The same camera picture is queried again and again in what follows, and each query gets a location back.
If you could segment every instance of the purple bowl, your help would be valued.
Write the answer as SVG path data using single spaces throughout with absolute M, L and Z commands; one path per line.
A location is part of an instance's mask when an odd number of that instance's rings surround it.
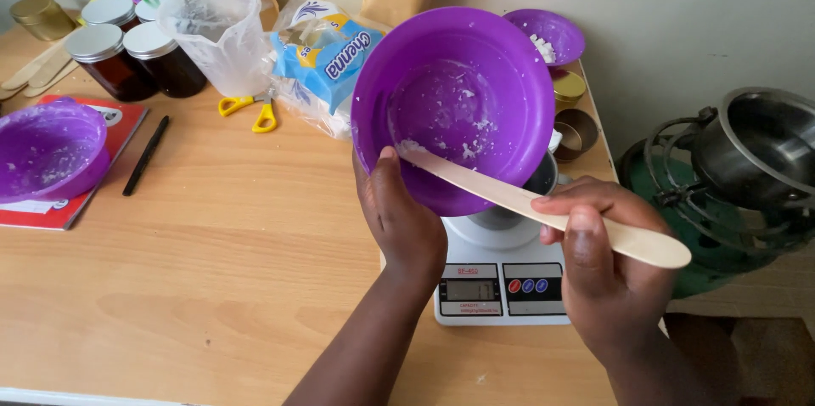
M 574 62 L 586 50 L 586 38 L 580 27 L 557 13 L 543 9 L 518 9 L 504 15 L 527 37 L 537 35 L 552 44 L 556 61 L 547 67 L 560 67 Z
M 522 186 L 544 158 L 554 124 L 544 66 L 529 38 L 495 14 L 450 7 L 411 17 L 362 67 L 351 102 L 354 150 L 371 173 L 383 147 L 413 140 Z M 407 162 L 402 177 L 418 202 L 443 217 L 494 205 Z
M 88 191 L 110 167 L 106 138 L 102 115 L 65 97 L 0 118 L 0 203 Z

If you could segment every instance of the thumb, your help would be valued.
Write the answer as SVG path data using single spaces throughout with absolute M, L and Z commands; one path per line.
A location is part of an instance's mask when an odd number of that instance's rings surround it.
M 416 203 L 402 180 L 399 155 L 393 147 L 382 148 L 377 166 L 371 172 L 371 186 L 385 229 L 388 224 L 403 220 L 403 215 Z
M 565 274 L 577 293 L 606 296 L 614 292 L 614 254 L 606 225 L 594 207 L 576 205 L 571 210 L 562 246 Z

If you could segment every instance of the plastic measuring jug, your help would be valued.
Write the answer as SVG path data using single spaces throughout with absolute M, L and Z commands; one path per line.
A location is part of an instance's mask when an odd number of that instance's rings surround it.
M 260 9 L 260 0 L 162 0 L 156 22 L 224 97 L 250 96 L 270 85 Z

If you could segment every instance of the wooden table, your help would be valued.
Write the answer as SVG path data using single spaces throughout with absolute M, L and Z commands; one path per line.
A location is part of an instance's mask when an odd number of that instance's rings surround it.
M 46 44 L 0 36 L 0 79 Z M 109 99 L 77 69 L 48 93 Z M 71 231 L 0 228 L 0 386 L 278 404 L 379 272 L 351 145 L 278 111 L 227 119 L 208 87 L 156 96 Z M 17 95 L 4 112 L 34 99 Z M 579 107 L 596 115 L 586 96 Z M 169 126 L 130 198 L 130 171 Z M 614 179 L 605 139 L 562 171 Z M 425 310 L 392 404 L 615 404 L 570 326 L 445 328 Z

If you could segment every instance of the popsicle stick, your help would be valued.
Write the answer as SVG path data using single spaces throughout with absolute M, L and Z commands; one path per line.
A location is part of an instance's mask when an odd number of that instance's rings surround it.
M 0 88 L 13 91 L 17 88 L 25 86 L 28 80 L 40 70 L 42 65 L 45 64 L 52 55 L 59 51 L 60 48 L 62 48 L 62 46 L 65 44 L 65 38 L 67 37 L 64 37 L 51 45 L 51 47 L 43 51 L 42 54 L 36 56 L 33 61 L 27 63 L 25 67 L 19 69 L 17 73 L 11 76 L 11 78 L 3 81 Z
M 0 89 L 0 100 L 11 99 L 15 95 L 17 95 L 19 91 L 23 90 L 23 88 L 25 88 L 25 83 L 23 83 L 23 85 L 20 86 L 19 88 L 11 90 Z
M 56 85 L 62 78 L 65 78 L 69 73 L 76 70 L 76 67 L 79 67 L 79 64 L 76 63 L 76 61 L 69 62 L 68 65 L 65 66 L 64 69 L 62 69 L 62 71 L 56 74 L 56 76 L 54 77 L 54 79 L 51 80 L 50 83 L 43 86 L 42 88 L 32 88 L 29 86 L 28 88 L 25 89 L 25 91 L 23 91 L 23 95 L 25 95 L 26 97 L 36 97 L 41 93 L 46 92 L 48 89 L 51 88 L 51 86 Z
M 501 207 L 524 215 L 536 222 L 552 226 L 559 231 L 565 231 L 565 226 L 569 221 L 567 215 L 545 215 L 532 210 L 530 202 L 540 197 L 539 194 L 528 192 L 509 183 L 466 169 L 429 151 L 400 147 L 399 155 L 405 161 L 411 162 L 467 192 L 497 203 Z M 679 269 L 690 262 L 690 250 L 669 235 L 627 226 L 611 221 L 608 218 L 603 218 L 603 222 L 606 224 L 611 247 L 616 252 L 665 269 Z
M 42 88 L 50 83 L 59 71 L 65 68 L 68 62 L 71 62 L 71 55 L 67 53 L 65 48 L 57 50 L 51 58 L 37 70 L 37 73 L 28 80 L 28 86 L 32 88 Z

